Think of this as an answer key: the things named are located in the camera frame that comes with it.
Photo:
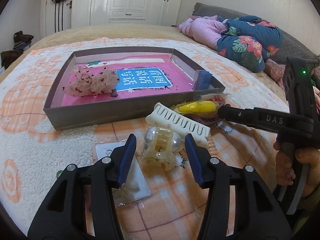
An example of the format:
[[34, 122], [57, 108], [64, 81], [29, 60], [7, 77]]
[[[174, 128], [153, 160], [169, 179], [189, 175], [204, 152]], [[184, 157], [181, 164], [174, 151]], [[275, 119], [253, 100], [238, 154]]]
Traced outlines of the right hand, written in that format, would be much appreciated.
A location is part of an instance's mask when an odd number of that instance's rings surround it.
[[[292, 168], [292, 161], [281, 150], [281, 143], [276, 141], [273, 148], [278, 151], [276, 155], [276, 181], [281, 186], [293, 185], [296, 178]], [[296, 159], [302, 164], [309, 164], [310, 170], [302, 197], [311, 195], [319, 185], [319, 150], [314, 147], [298, 149], [295, 152]]]

